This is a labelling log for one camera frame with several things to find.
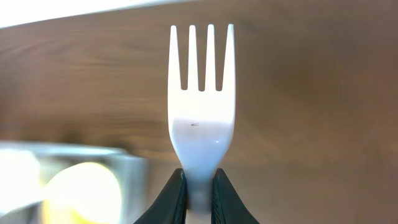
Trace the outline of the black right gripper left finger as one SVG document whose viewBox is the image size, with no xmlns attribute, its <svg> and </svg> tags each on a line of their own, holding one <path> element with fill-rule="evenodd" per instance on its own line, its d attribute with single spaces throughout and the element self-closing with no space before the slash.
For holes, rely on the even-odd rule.
<svg viewBox="0 0 398 224">
<path fill-rule="evenodd" d="M 134 224 L 185 224 L 187 180 L 182 168 L 175 169 L 154 203 Z"/>
</svg>

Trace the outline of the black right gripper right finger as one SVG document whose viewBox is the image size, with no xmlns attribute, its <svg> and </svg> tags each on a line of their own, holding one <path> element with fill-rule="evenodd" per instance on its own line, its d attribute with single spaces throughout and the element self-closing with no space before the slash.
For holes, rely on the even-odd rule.
<svg viewBox="0 0 398 224">
<path fill-rule="evenodd" d="M 213 178 L 211 224 L 259 224 L 221 168 L 217 168 Z"/>
</svg>

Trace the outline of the yellow plastic bowl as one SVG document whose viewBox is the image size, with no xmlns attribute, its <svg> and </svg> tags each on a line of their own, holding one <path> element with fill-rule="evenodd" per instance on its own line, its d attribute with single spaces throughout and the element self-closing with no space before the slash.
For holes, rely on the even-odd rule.
<svg viewBox="0 0 398 224">
<path fill-rule="evenodd" d="M 40 221 L 44 224 L 117 224 L 121 188 L 109 168 L 96 162 L 68 167 L 44 188 Z"/>
</svg>

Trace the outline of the pink plastic fork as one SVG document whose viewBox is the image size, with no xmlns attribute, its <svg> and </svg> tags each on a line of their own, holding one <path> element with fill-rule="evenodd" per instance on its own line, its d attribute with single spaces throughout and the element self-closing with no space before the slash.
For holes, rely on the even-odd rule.
<svg viewBox="0 0 398 224">
<path fill-rule="evenodd" d="M 215 27 L 208 26 L 205 89 L 198 88 L 196 27 L 189 27 L 188 83 L 181 87 L 177 28 L 170 28 L 167 109 L 169 135 L 187 179 L 188 207 L 211 210 L 212 179 L 234 133 L 236 65 L 234 25 L 226 36 L 222 89 L 216 89 Z"/>
</svg>

